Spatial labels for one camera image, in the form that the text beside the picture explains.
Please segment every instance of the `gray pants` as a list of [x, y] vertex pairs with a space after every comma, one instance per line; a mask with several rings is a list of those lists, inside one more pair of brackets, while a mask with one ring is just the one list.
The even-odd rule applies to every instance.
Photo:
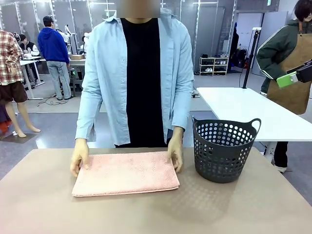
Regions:
[[58, 99], [62, 99], [60, 91], [59, 77], [63, 85], [64, 98], [70, 98], [71, 90], [69, 86], [70, 78], [65, 62], [47, 61], [49, 72], [53, 81], [54, 89]]

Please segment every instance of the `green jacket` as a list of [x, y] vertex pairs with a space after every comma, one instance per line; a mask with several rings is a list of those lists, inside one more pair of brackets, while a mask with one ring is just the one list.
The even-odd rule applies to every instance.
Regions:
[[[312, 22], [303, 23], [302, 33], [312, 33]], [[273, 34], [257, 52], [257, 61], [260, 70], [266, 75], [261, 91], [267, 93], [271, 79], [286, 75], [280, 63], [284, 61], [295, 49], [299, 34], [299, 21], [291, 20], [288, 25]]]

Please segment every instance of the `shoe rack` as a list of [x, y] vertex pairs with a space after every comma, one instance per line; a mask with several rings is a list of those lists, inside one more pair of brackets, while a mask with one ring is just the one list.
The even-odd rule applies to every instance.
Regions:
[[228, 71], [229, 58], [227, 57], [209, 57], [199, 58], [199, 75], [226, 75]]

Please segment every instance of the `person wearing apron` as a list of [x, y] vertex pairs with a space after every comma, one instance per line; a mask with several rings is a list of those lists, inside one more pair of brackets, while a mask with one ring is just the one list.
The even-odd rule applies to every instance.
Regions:
[[[295, 15], [297, 19], [279, 29], [259, 48], [257, 61], [266, 75], [261, 94], [301, 115], [308, 106], [311, 82], [297, 82], [282, 89], [276, 83], [287, 71], [312, 59], [312, 0], [299, 0]], [[287, 145], [288, 142], [278, 142], [274, 153], [275, 167], [282, 173], [287, 169]]]

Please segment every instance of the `green and black device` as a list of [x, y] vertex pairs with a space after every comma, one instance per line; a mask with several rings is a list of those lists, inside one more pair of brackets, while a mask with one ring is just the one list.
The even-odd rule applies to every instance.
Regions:
[[287, 72], [287, 75], [284, 75], [276, 80], [280, 88], [287, 87], [296, 82], [306, 83], [312, 80], [312, 60], [306, 62], [304, 65], [296, 67]]

